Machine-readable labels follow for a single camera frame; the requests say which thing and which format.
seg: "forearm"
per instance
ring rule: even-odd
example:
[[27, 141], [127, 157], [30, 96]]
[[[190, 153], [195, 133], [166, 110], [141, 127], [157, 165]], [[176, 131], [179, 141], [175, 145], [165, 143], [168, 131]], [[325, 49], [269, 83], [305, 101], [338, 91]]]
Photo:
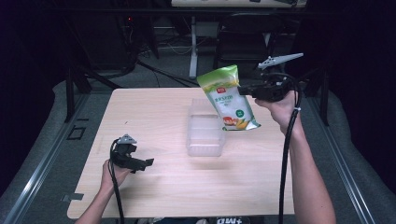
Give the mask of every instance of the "forearm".
[[108, 201], [110, 201], [110, 198], [113, 195], [113, 192], [113, 188], [99, 189], [90, 206], [87, 208], [87, 210], [85, 210], [76, 223], [100, 223], [102, 214], [104, 213]]
[[335, 223], [331, 198], [315, 165], [301, 123], [296, 123], [290, 140], [290, 163], [298, 222]]

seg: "small object on desk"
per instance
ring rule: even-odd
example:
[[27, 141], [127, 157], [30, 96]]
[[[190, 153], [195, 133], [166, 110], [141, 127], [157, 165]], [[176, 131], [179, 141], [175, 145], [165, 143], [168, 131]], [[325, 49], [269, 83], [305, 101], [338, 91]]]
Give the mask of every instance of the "small object on desk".
[[190, 156], [218, 157], [225, 143], [222, 122], [207, 99], [192, 99], [187, 149]]

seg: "office chair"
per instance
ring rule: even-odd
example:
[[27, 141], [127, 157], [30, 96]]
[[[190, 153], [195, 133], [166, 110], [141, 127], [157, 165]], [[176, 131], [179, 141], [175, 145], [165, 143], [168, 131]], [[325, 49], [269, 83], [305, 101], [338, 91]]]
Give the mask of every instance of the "office chair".
[[219, 22], [213, 68], [223, 63], [258, 63], [272, 56], [284, 22], [276, 15], [234, 13]]

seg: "hand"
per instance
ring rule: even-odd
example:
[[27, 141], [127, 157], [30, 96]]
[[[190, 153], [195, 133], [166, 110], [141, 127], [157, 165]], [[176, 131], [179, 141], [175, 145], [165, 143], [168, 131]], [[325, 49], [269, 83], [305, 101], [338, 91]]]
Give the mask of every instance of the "hand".
[[[101, 189], [112, 189], [113, 186], [113, 181], [111, 179], [110, 172], [108, 170], [108, 163], [109, 161], [105, 161], [103, 164], [103, 172], [102, 172], [102, 182], [101, 182]], [[114, 165], [114, 173], [117, 179], [117, 183], [119, 186], [122, 184], [122, 182], [125, 180], [126, 176], [131, 173], [132, 170], [127, 169], [127, 168], [120, 168], [117, 165]]]
[[289, 91], [286, 97], [281, 101], [270, 103], [256, 99], [255, 103], [257, 105], [267, 108], [271, 112], [271, 116], [274, 119], [274, 121], [276, 121], [280, 125], [280, 131], [282, 133], [285, 133], [289, 126], [291, 113], [294, 110], [294, 105], [295, 105], [294, 96], [297, 97], [297, 92]]

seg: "red logo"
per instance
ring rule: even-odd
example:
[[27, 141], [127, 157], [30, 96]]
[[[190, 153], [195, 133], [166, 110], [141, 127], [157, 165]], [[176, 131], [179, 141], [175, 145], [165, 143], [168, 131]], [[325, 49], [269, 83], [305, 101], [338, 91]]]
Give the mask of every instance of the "red logo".
[[225, 88], [224, 88], [224, 87], [218, 87], [218, 88], [216, 89], [216, 91], [217, 91], [218, 93], [224, 93], [224, 92], [225, 92]]

